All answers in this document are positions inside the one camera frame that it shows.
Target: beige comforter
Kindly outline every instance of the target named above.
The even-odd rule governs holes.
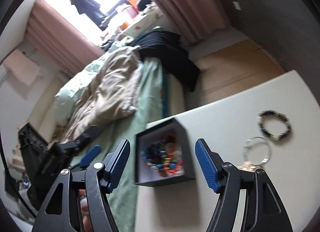
[[[77,102],[66,127],[57,127],[53,138],[74,140],[91,125],[107,124],[137,110],[140,62],[137,49],[122,47],[110,53],[98,74]]]

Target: beaded bracelet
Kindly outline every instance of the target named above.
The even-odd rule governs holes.
[[[280,135],[272,135],[268,130],[265,129],[264,127],[264,118],[266,116],[275,116],[276,118],[280,119],[282,122],[285,123],[285,125],[287,126],[287,129],[284,133],[281,133]],[[279,141],[280,139],[283,139],[284,137],[286,137],[290,131],[291,131],[291,124],[289,122],[289,120],[287,119],[286,115],[278,113],[276,111],[273,110],[266,110],[263,111],[259,114],[258,116],[258,125],[260,126],[260,130],[270,139],[275,140],[275,141]]]

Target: metal screw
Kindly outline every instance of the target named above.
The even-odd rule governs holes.
[[[232,164],[231,164],[231,163],[228,163],[228,162],[225,162],[225,163],[223,163],[223,166],[224,166],[225,168],[230,168],[230,167],[232,167]]]
[[[95,169],[100,169],[100,168],[103,167],[103,163],[95,163],[95,164],[93,165],[93,167],[94,167]]]
[[[257,173],[260,174],[260,175],[263,175],[263,174],[265,174],[265,171],[262,170],[262,169],[258,169],[258,170],[257,170]]]
[[[67,175],[69,173],[69,169],[63,169],[62,171],[61,171],[61,174],[62,175]]]

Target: colorful beads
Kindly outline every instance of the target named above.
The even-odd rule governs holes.
[[[142,150],[140,156],[150,169],[157,171],[161,177],[173,177],[184,172],[182,152],[178,148],[176,136],[169,134],[166,140],[154,142]]]

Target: blue gripper pad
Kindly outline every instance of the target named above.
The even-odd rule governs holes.
[[[215,193],[218,193],[220,189],[220,185],[218,183],[218,171],[215,168],[208,152],[199,140],[196,142],[195,150],[198,162],[209,188],[213,189]]]
[[[118,187],[120,178],[124,171],[125,165],[128,161],[128,158],[130,155],[129,141],[126,141],[122,148],[118,147],[117,150],[114,152],[114,154],[117,154],[117,156],[109,172],[109,179],[108,179],[108,186],[107,186],[110,193],[112,193],[113,189],[116,189]]]
[[[88,167],[90,163],[97,157],[101,152],[101,146],[95,145],[89,152],[86,153],[84,157],[82,157],[79,165],[82,167]]]

